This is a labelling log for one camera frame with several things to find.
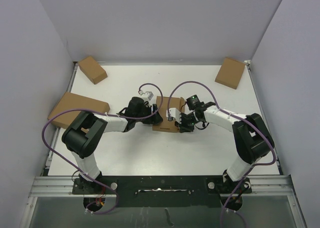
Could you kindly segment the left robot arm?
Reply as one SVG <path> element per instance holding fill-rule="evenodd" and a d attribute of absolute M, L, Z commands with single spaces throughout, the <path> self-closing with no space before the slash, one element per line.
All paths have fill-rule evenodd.
<path fill-rule="evenodd" d="M 133 97 L 115 116 L 81 111 L 62 135 L 62 142 L 72 153 L 80 168 L 79 178 L 90 193 L 102 186 L 102 172 L 97 166 L 94 151 L 107 132 L 128 132 L 136 123 L 158 125 L 163 122 L 160 105 L 150 104 L 148 98 Z"/>

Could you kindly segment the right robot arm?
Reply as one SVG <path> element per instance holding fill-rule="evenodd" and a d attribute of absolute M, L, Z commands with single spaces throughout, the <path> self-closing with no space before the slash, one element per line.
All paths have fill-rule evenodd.
<path fill-rule="evenodd" d="M 222 186 L 228 192 L 240 187 L 240 180 L 270 152 L 275 158 L 274 141 L 262 119 L 253 113 L 243 115 L 223 110 L 214 102 L 201 102 L 197 95 L 186 100 L 188 114 L 176 109 L 167 110 L 167 118 L 175 121 L 181 133 L 193 132 L 196 124 L 214 124 L 231 132 L 237 156 L 232 165 L 223 172 Z"/>

